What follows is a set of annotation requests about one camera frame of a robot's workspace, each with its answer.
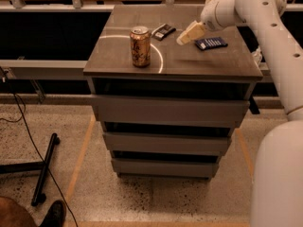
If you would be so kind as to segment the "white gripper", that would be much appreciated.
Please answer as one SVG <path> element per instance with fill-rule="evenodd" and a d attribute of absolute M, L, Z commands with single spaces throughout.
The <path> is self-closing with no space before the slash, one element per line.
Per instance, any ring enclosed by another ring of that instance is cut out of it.
<path fill-rule="evenodd" d="M 177 38 L 179 45 L 188 44 L 205 35 L 205 28 L 210 31 L 223 30 L 235 26 L 241 18 L 235 9 L 235 0 L 205 0 L 201 13 L 201 22 L 193 21 Z"/>

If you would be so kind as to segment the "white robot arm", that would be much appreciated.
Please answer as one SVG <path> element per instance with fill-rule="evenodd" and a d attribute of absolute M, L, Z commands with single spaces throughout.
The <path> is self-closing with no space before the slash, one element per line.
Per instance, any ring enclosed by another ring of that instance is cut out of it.
<path fill-rule="evenodd" d="M 285 0 L 205 0 L 200 15 L 209 31 L 250 28 L 283 116 L 255 153 L 249 227 L 303 227 L 302 47 L 281 21 L 284 9 Z"/>

